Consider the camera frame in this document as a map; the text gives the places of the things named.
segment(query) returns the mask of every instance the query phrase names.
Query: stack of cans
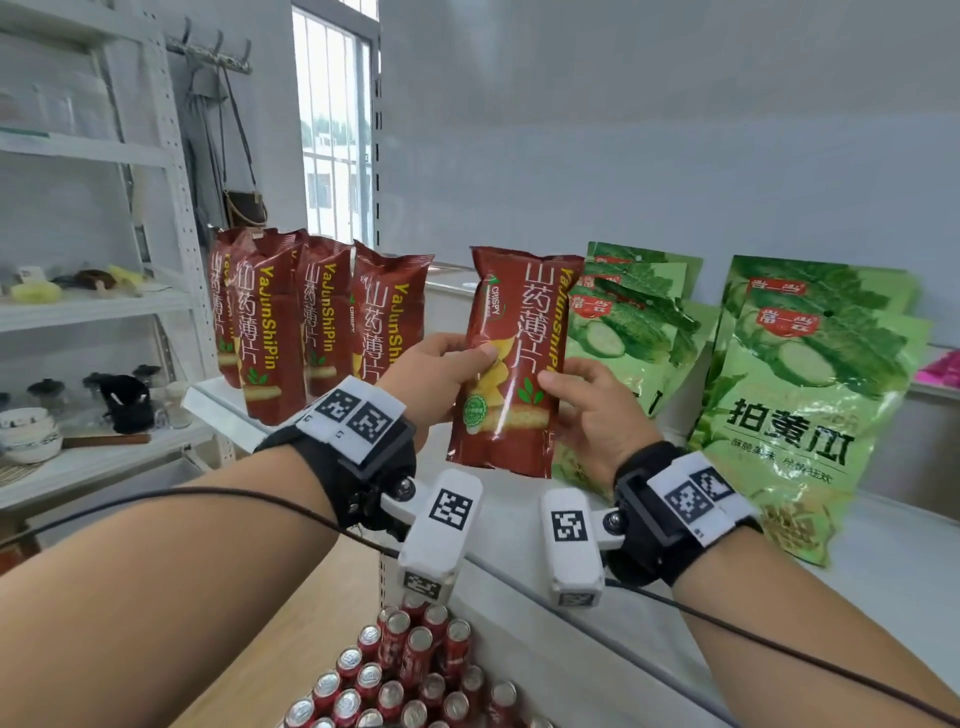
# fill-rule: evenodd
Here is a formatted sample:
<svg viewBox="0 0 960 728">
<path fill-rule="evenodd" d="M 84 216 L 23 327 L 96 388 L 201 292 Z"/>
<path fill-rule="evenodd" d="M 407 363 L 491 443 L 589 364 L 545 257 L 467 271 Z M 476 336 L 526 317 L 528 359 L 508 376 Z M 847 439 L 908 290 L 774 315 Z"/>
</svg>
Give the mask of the stack of cans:
<svg viewBox="0 0 960 728">
<path fill-rule="evenodd" d="M 407 593 L 380 610 L 277 728 L 554 728 L 519 718 L 509 680 L 491 683 L 470 661 L 472 628 Z"/>
</svg>

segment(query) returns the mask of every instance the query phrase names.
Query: qr code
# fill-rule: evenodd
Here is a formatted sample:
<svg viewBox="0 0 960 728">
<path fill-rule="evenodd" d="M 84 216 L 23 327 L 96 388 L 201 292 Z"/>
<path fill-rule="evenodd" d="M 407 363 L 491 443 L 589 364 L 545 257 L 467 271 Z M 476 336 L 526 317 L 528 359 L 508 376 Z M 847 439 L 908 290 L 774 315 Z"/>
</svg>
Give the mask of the qr code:
<svg viewBox="0 0 960 728">
<path fill-rule="evenodd" d="M 563 592 L 560 595 L 562 607 L 592 607 L 597 595 L 593 592 Z"/>
<path fill-rule="evenodd" d="M 407 571 L 403 574 L 403 587 L 411 592 L 416 592 L 428 599 L 437 600 L 440 598 L 440 589 L 442 586 L 437 582 L 426 579 L 417 573 Z"/>
<path fill-rule="evenodd" d="M 689 480 L 670 491 L 663 499 L 687 525 L 713 509 L 713 503 L 710 502 L 710 499 Z"/>
<path fill-rule="evenodd" d="M 388 417 L 370 402 L 364 402 L 364 405 L 350 418 L 347 427 L 373 445 L 393 423 L 393 418 Z"/>
<path fill-rule="evenodd" d="M 721 498 L 732 496 L 734 493 L 730 483 L 724 480 L 723 475 L 718 473 L 715 468 L 705 468 L 696 473 L 691 473 L 690 480 L 695 482 L 700 490 L 706 493 L 714 503 Z"/>
<path fill-rule="evenodd" d="M 314 411 L 319 412 L 334 422 L 341 423 L 359 403 L 360 399 L 350 392 L 335 389 L 324 397 L 320 404 L 314 408 Z"/>
<path fill-rule="evenodd" d="M 587 525 L 581 511 L 550 511 L 554 541 L 586 541 Z"/>
<path fill-rule="evenodd" d="M 467 524 L 467 516 L 472 507 L 473 501 L 470 498 L 458 496 L 456 493 L 450 493 L 446 488 L 441 488 L 433 508 L 430 509 L 430 518 L 462 531 Z"/>
</svg>

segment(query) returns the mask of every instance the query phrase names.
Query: forearm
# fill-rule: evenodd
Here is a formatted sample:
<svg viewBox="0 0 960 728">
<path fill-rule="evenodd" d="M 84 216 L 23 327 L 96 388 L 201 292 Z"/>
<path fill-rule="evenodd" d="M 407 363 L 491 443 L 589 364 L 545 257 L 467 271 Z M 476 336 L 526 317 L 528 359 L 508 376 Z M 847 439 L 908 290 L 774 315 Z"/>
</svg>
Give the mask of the forearm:
<svg viewBox="0 0 960 728">
<path fill-rule="evenodd" d="M 290 448 L 190 485 L 266 492 L 333 519 Z M 50 705 L 77 728 L 168 725 L 335 541 L 236 497 L 149 501 L 84 529 L 0 579 L 0 725 L 34 724 Z"/>
<path fill-rule="evenodd" d="M 762 536 L 740 529 L 677 581 L 691 607 L 960 716 L 960 699 L 903 645 Z M 686 618 L 745 728 L 942 726 L 893 698 Z"/>
</svg>

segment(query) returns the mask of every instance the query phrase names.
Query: hand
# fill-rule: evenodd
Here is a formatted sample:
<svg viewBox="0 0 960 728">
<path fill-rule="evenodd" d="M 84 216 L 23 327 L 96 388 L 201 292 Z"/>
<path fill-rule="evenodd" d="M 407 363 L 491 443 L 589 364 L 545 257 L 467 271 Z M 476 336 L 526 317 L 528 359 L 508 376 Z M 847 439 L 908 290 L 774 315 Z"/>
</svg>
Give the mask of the hand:
<svg viewBox="0 0 960 728">
<path fill-rule="evenodd" d="M 617 469 L 637 450 L 663 439 L 634 393 L 595 359 L 570 358 L 565 374 L 541 371 L 540 386 L 572 407 L 560 408 L 557 438 L 572 449 L 590 479 L 613 487 Z"/>
<path fill-rule="evenodd" d="M 460 385 L 496 361 L 493 344 L 466 351 L 465 347 L 463 334 L 432 333 L 404 352 L 376 384 L 407 405 L 403 414 L 417 426 L 417 450 L 426 442 L 430 426 L 447 418 Z"/>
</svg>

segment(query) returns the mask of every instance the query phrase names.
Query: silver can lid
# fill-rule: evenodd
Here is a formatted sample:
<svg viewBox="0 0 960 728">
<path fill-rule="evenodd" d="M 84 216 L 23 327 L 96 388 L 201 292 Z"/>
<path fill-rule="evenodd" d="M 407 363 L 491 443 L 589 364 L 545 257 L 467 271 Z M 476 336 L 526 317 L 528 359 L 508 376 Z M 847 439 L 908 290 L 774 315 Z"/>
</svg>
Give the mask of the silver can lid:
<svg viewBox="0 0 960 728">
<path fill-rule="evenodd" d="M 376 708 L 364 711 L 357 719 L 357 728 L 376 728 L 383 725 L 383 716 Z"/>
<path fill-rule="evenodd" d="M 436 700 L 444 696 L 446 682 L 439 672 L 431 672 L 420 683 L 420 694 L 427 700 Z"/>
<path fill-rule="evenodd" d="M 313 700 L 301 698 L 287 711 L 286 724 L 290 728 L 301 728 L 313 720 Z"/>
<path fill-rule="evenodd" d="M 377 663 L 364 665 L 357 675 L 357 687 L 375 688 L 383 679 L 383 668 Z"/>
<path fill-rule="evenodd" d="M 493 703 L 501 708 L 509 708 L 516 704 L 516 685 L 509 680 L 497 683 L 490 693 Z"/>
<path fill-rule="evenodd" d="M 410 607 L 410 609 L 419 609 L 424 604 L 426 604 L 426 597 L 419 595 L 416 592 L 406 592 L 403 595 L 403 606 Z"/>
<path fill-rule="evenodd" d="M 344 719 L 357 715 L 360 712 L 362 702 L 360 693 L 356 690 L 341 692 L 337 702 L 333 705 L 333 717 Z"/>
<path fill-rule="evenodd" d="M 411 700 L 403 706 L 400 714 L 400 725 L 403 728 L 422 728 L 426 725 L 426 706 L 422 700 Z"/>
<path fill-rule="evenodd" d="M 328 670 L 319 678 L 317 684 L 313 687 L 313 694 L 317 697 L 330 697 L 340 689 L 340 675 L 336 670 Z"/>
<path fill-rule="evenodd" d="M 443 604 L 431 604 L 423 613 L 423 621 L 427 624 L 443 624 L 450 617 Z"/>
<path fill-rule="evenodd" d="M 376 641 L 379 639 L 380 628 L 375 624 L 369 624 L 360 630 L 360 636 L 357 637 L 357 644 L 369 646 L 371 644 L 376 644 Z"/>
<path fill-rule="evenodd" d="M 377 621 L 387 623 L 387 619 L 390 618 L 390 615 L 393 614 L 399 607 L 395 607 L 393 604 L 388 604 L 383 609 L 380 610 L 380 614 L 377 618 Z"/>
<path fill-rule="evenodd" d="M 410 630 L 407 643 L 414 652 L 426 652 L 433 646 L 433 632 L 426 627 L 414 627 Z"/>
<path fill-rule="evenodd" d="M 485 681 L 483 670 L 477 665 L 471 665 L 464 670 L 463 677 L 460 678 L 460 684 L 471 692 L 476 692 L 483 688 Z"/>
<path fill-rule="evenodd" d="M 463 720 L 470 712 L 470 701 L 462 692 L 452 692 L 444 700 L 444 716 L 450 720 Z"/>
<path fill-rule="evenodd" d="M 377 698 L 380 706 L 383 708 L 395 708 L 403 703 L 403 686 L 397 680 L 391 680 L 384 683 L 380 688 L 380 695 Z"/>
<path fill-rule="evenodd" d="M 446 627 L 446 637 L 455 643 L 470 639 L 470 624 L 465 619 L 455 619 Z"/>
<path fill-rule="evenodd" d="M 394 635 L 402 635 L 410 629 L 410 615 L 400 610 L 395 611 L 387 619 L 387 631 Z"/>
<path fill-rule="evenodd" d="M 337 658 L 337 667 L 340 669 L 354 669 L 363 662 L 363 653 L 357 647 L 348 647 Z"/>
</svg>

